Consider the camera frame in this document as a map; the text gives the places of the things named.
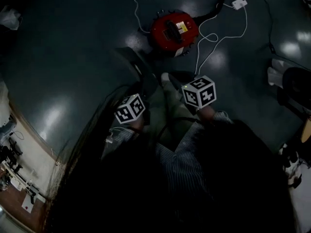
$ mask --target white cube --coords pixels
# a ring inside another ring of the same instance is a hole
[[[135,121],[145,110],[139,94],[126,97],[115,112],[120,124]]]
[[[207,76],[182,86],[182,90],[186,103],[199,109],[216,100],[215,83]]]

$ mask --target wooden baseboard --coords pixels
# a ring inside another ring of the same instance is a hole
[[[53,159],[56,161],[57,156],[52,154],[51,147],[41,138],[30,123],[25,119],[23,114],[17,109],[9,96],[9,106],[13,116],[22,124],[25,130],[30,134],[34,141]]]

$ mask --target black and white pattern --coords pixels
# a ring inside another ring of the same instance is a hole
[[[134,119],[133,116],[131,115],[129,109],[126,106],[117,109],[116,117],[119,119],[119,121],[121,123],[124,123],[124,122],[127,122],[127,121]]]
[[[131,98],[131,96],[126,97],[125,99],[123,99],[123,101],[122,101],[122,103],[120,105],[126,104],[130,98]]]
[[[186,102],[195,106],[199,106],[198,98],[195,92],[184,90]]]
[[[200,78],[190,83],[190,85],[198,90],[203,88],[204,86],[207,86],[208,84],[210,84],[210,81],[206,80],[205,78]]]
[[[214,100],[215,99],[214,87],[210,86],[207,89],[200,91],[200,98],[202,106]]]
[[[143,103],[141,102],[139,96],[137,96],[131,103],[130,107],[132,108],[136,117],[144,110]]]

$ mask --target black cable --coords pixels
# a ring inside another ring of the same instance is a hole
[[[271,35],[272,35],[274,20],[273,20],[272,14],[271,14],[271,9],[270,9],[269,3],[267,2],[267,0],[264,0],[264,2],[265,2],[265,4],[266,4],[266,6],[267,6],[267,10],[268,10],[269,17],[270,17],[270,21],[271,21],[271,26],[270,26],[270,30],[269,30],[269,48],[270,48],[271,53],[274,54],[275,56],[279,57],[279,58],[282,58],[282,59],[284,59],[284,60],[290,61],[290,62],[292,62],[292,63],[294,63],[294,64],[296,64],[296,65],[298,65],[298,66],[304,68],[305,70],[310,71],[310,69],[304,67],[303,65],[301,65],[301,64],[299,64],[299,63],[297,63],[297,62],[295,62],[295,61],[293,61],[293,60],[290,60],[290,59],[288,59],[288,58],[286,58],[286,57],[283,57],[283,56],[281,56],[281,55],[278,55],[278,54],[276,53],[276,49],[275,49],[275,47],[273,46],[273,44],[272,44],[272,42],[271,42]]]
[[[123,87],[130,87],[128,84],[123,84],[123,85],[120,85],[118,86],[116,89],[114,89],[112,92],[110,92],[104,99],[104,102],[103,102],[103,105],[105,104],[106,100],[108,97],[110,97],[113,93],[115,93],[117,90],[119,90],[120,88],[123,88]]]
[[[210,13],[204,16],[194,17],[193,20],[195,24],[199,27],[204,21],[211,19],[212,17],[215,17],[216,15],[218,15],[221,9],[223,8],[224,2],[225,0],[218,0],[216,3],[215,9],[213,11],[211,11]]]

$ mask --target yellow label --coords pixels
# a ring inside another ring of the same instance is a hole
[[[176,23],[176,26],[177,26],[177,28],[179,29],[178,31],[180,32],[180,33],[184,33],[184,32],[187,32],[188,31],[188,29],[187,29],[187,27],[186,27],[186,25],[185,25],[185,23],[182,21],[182,22],[178,22],[178,23]]]

